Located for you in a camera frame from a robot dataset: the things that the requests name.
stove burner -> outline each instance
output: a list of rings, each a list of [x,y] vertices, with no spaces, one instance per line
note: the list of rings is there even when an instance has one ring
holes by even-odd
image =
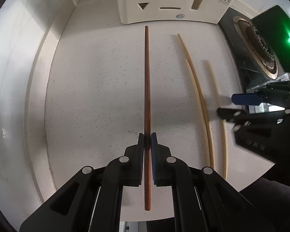
[[[275,53],[266,43],[260,32],[251,22],[239,16],[234,17],[233,23],[242,41],[261,69],[271,79],[276,79],[278,70],[275,60]]]

burner cap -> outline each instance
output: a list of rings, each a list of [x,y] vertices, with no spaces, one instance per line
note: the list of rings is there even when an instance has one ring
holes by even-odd
[[[259,53],[259,55],[268,62],[272,62],[275,59],[273,49],[266,43],[261,33],[254,26],[246,28],[246,34],[252,47]]]

white countertop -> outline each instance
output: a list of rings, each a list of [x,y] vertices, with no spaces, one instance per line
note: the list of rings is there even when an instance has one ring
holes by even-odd
[[[220,126],[214,87],[204,60],[213,64],[224,106],[240,93],[237,70],[218,25],[193,21],[152,21],[123,25],[116,0],[80,0],[58,43],[45,104],[50,168],[59,188],[83,166],[106,166],[137,143],[143,132],[144,27],[149,26],[152,132],[173,156],[189,166],[205,166],[202,125],[180,33],[206,98],[218,173],[222,173]],[[234,142],[227,124],[229,172],[237,190],[264,174],[273,163]],[[152,209],[144,210],[143,186],[124,187],[122,221],[173,216],[170,187],[152,186]]]

chopstick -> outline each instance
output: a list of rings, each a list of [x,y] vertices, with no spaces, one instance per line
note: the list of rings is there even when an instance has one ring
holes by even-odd
[[[209,122],[208,112],[207,112],[207,106],[206,101],[204,99],[204,95],[202,93],[201,85],[197,76],[197,73],[194,69],[192,59],[190,57],[190,54],[188,52],[187,47],[185,46],[185,43],[181,37],[180,34],[177,34],[179,37],[179,40],[183,46],[185,57],[186,57],[186,64],[190,73],[190,77],[193,83],[195,96],[197,98],[197,102],[200,112],[200,118],[202,122],[203,127],[203,136],[204,136],[204,143],[205,143],[205,153],[206,153],[206,164],[207,166],[210,166],[215,170],[215,155],[214,155],[214,148],[213,148],[213,137],[212,137],[212,130]]]
[[[218,105],[219,107],[222,107],[222,103],[220,100],[221,92],[220,92],[217,77],[214,73],[214,69],[211,62],[209,60],[206,60],[206,63],[209,67],[209,70],[211,71],[212,79],[215,85],[215,93],[216,93]],[[228,175],[228,145],[227,145],[226,121],[223,119],[220,119],[220,130],[221,130],[221,142],[222,142],[222,149],[223,149],[223,178],[226,179]]]
[[[151,209],[151,105],[148,26],[145,26],[145,94],[144,94],[144,201],[145,210]]]

gas stove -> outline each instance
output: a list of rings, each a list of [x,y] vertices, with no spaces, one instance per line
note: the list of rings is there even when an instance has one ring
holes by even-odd
[[[243,93],[252,93],[271,82],[290,80],[290,74],[285,73],[275,52],[248,17],[229,8],[219,26],[234,57]],[[271,105],[249,107],[250,113],[266,111],[271,111]]]

